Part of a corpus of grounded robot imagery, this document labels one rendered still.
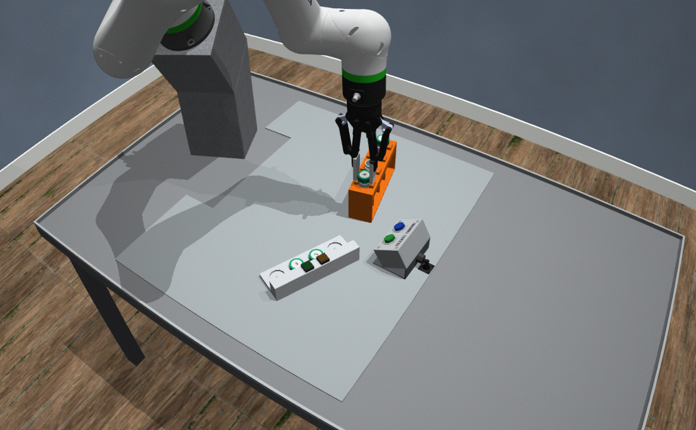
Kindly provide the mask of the light grey bench mat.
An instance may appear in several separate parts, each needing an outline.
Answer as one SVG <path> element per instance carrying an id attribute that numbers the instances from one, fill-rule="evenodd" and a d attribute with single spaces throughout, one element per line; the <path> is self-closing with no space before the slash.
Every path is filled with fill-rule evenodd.
<path id="1" fill-rule="evenodd" d="M 429 275 L 373 262 L 398 219 L 423 219 L 436 266 L 494 173 L 397 141 L 371 223 L 349 218 L 339 114 L 297 101 L 266 126 L 290 138 L 214 208 L 187 194 L 116 261 L 225 334 L 343 402 Z M 337 236 L 359 260 L 275 300 L 260 273 Z"/>

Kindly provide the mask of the orange tube rack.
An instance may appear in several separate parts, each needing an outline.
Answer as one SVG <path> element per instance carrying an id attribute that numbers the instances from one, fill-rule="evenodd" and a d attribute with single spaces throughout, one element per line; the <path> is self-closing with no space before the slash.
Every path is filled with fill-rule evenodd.
<path id="1" fill-rule="evenodd" d="M 379 168 L 376 170 L 373 185 L 369 184 L 368 188 L 362 188 L 358 185 L 358 179 L 352 181 L 349 189 L 349 218 L 369 223 L 374 219 L 395 169 L 396 145 L 396 141 L 390 140 L 383 162 L 378 162 Z"/>

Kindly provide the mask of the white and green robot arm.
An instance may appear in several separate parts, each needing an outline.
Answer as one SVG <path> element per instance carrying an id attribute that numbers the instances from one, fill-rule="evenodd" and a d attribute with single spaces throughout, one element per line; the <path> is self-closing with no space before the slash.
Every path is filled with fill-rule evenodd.
<path id="1" fill-rule="evenodd" d="M 321 7 L 317 0 L 263 2 L 289 51 L 340 58 L 346 100 L 371 105 L 384 98 L 391 32 L 383 16 L 369 9 Z M 187 51 L 207 38 L 214 21 L 206 0 L 112 0 L 93 55 L 107 75 L 135 77 L 150 65 L 160 43 L 170 51 Z"/>

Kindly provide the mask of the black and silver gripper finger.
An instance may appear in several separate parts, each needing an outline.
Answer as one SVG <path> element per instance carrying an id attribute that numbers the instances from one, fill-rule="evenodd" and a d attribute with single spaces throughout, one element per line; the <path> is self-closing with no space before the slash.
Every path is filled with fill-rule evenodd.
<path id="1" fill-rule="evenodd" d="M 383 120 L 383 119 L 381 119 Z M 378 147 L 377 147 L 377 138 L 376 138 L 376 130 L 374 133 L 371 131 L 371 123 L 370 122 L 365 122 L 365 134 L 367 135 L 368 142 L 369 142 L 369 183 L 372 185 L 374 183 L 374 180 L 376 179 L 376 170 L 378 168 L 378 161 L 382 162 L 384 159 L 384 156 L 386 155 L 386 151 L 388 148 L 388 141 L 389 141 L 389 134 L 391 133 L 391 130 L 393 130 L 394 124 L 392 122 L 388 123 L 383 120 L 383 124 L 381 124 L 383 128 L 383 136 L 381 137 L 381 143 L 379 147 L 379 153 L 378 153 Z"/>
<path id="2" fill-rule="evenodd" d="M 339 126 L 341 143 L 345 155 L 349 154 L 352 157 L 353 180 L 357 181 L 358 173 L 360 172 L 360 137 L 359 120 L 356 119 L 353 123 L 353 140 L 351 144 L 350 130 L 347 124 L 346 114 L 340 113 L 336 119 L 336 124 Z"/>

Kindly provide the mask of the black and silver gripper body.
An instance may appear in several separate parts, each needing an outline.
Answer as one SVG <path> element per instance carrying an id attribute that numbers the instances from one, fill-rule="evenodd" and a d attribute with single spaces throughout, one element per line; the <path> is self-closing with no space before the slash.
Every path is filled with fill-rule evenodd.
<path id="1" fill-rule="evenodd" d="M 371 123 L 371 131 L 374 133 L 377 128 L 383 124 L 383 115 L 381 114 L 381 101 L 371 105 L 358 105 L 346 100 L 346 119 L 353 127 L 356 119 L 359 120 L 359 133 L 365 133 L 365 122 Z M 383 120 L 381 120 L 383 119 Z"/>

